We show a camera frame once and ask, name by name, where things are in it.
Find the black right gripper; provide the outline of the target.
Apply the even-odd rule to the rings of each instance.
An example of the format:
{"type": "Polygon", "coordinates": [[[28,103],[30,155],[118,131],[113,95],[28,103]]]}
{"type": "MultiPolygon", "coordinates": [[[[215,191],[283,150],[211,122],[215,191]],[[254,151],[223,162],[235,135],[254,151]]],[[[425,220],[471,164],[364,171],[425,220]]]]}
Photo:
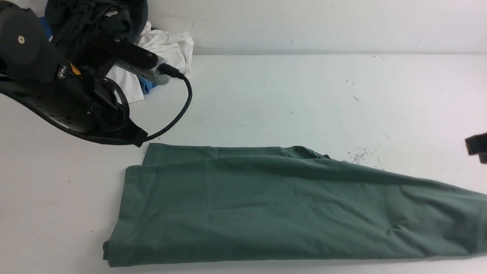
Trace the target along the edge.
{"type": "Polygon", "coordinates": [[[478,156],[481,164],[487,163],[487,133],[473,135],[465,139],[469,156],[478,156]]]}

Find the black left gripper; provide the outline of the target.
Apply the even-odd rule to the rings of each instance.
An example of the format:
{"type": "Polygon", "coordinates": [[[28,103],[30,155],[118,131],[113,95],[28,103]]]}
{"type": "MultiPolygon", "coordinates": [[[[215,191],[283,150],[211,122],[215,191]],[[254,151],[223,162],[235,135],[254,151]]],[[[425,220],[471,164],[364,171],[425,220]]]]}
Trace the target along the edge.
{"type": "Polygon", "coordinates": [[[148,133],[129,118],[120,87],[70,65],[2,65],[1,93],[52,126],[88,142],[141,147],[148,133]]]}

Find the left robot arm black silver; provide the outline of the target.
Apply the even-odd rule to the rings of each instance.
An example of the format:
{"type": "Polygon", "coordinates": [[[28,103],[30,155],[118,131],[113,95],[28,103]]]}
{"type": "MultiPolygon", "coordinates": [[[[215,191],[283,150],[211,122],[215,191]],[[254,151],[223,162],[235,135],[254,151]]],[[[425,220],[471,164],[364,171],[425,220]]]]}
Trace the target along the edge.
{"type": "Polygon", "coordinates": [[[98,33],[73,62],[49,42],[31,9],[1,1],[1,94],[62,132],[97,144],[141,147],[147,132],[129,117],[113,80],[100,75],[118,59],[155,64],[155,56],[125,40],[98,33]]]}

